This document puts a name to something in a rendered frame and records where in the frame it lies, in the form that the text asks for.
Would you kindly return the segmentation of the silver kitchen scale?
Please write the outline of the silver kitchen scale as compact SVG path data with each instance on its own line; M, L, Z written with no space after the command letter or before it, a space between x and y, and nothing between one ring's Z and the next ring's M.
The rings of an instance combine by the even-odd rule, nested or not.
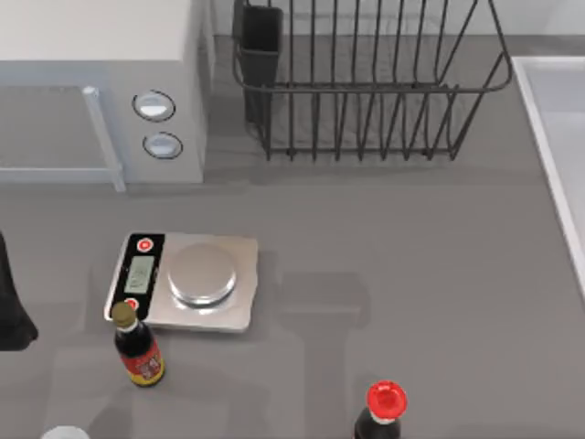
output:
M115 264L103 317L128 303L150 327L242 333L258 288L258 241L179 232L132 232Z

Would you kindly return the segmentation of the small round microwave knob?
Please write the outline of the small round microwave knob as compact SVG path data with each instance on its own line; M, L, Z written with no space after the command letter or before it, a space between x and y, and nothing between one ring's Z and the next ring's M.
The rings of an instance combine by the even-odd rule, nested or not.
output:
M174 134L159 132L143 139L143 149L155 159L173 160L182 154L184 147Z

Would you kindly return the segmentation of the black cutlery holder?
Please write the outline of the black cutlery holder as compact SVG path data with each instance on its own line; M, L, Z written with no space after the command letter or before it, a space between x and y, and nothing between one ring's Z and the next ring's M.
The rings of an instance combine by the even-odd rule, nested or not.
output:
M265 99L271 99L282 53L282 16L279 7L234 0L232 37L242 75L247 123L264 119Z

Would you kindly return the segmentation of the large round microwave knob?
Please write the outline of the large round microwave knob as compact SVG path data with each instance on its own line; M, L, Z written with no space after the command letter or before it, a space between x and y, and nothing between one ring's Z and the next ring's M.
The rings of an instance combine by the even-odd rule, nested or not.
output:
M134 95L132 107L139 117L152 123L167 121L176 113L173 99L166 93L156 90Z

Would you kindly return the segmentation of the dark bottle with olive cap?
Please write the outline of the dark bottle with olive cap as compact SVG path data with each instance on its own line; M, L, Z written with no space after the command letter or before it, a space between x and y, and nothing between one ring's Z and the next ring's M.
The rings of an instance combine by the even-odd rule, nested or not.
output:
M152 387L165 375L165 361L150 327L126 302L112 308L114 345L129 375L138 387Z

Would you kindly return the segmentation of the dark bottle with red cap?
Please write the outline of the dark bottle with red cap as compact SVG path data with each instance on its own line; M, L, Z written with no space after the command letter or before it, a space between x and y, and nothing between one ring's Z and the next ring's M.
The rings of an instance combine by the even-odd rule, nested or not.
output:
M401 439L400 417L407 408L407 393L398 383L375 382L367 390L366 407L356 418L352 439Z

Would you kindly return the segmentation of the pale microwave oven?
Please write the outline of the pale microwave oven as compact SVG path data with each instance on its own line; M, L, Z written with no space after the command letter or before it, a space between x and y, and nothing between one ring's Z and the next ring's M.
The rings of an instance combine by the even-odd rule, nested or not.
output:
M214 68L209 0L0 0L0 79L102 88L126 187L203 181ZM134 112L133 96L150 90L173 99L171 119ZM144 151L159 132L181 140L179 157Z

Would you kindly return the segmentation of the microwave oven door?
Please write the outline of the microwave oven door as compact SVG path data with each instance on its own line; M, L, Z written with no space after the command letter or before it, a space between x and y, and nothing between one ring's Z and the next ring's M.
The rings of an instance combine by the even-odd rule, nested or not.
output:
M2 78L0 185L113 186L81 93L85 86L100 91L103 116L122 162L102 88L78 81Z

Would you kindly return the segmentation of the white sink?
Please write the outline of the white sink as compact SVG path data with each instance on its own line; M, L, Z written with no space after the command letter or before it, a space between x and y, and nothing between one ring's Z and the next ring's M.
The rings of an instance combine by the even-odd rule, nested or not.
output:
M585 300L585 56L522 56L512 62Z

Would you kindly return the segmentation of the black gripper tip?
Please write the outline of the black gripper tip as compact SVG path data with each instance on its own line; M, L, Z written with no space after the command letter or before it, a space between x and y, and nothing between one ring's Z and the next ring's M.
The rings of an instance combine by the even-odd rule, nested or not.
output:
M0 352L23 351L37 338L37 327L17 294L4 235L0 231Z

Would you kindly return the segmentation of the white round cap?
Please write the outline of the white round cap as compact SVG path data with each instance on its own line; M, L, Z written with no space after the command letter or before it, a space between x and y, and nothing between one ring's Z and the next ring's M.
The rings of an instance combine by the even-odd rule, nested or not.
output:
M39 439L91 439L87 432L74 425L58 425L45 431Z

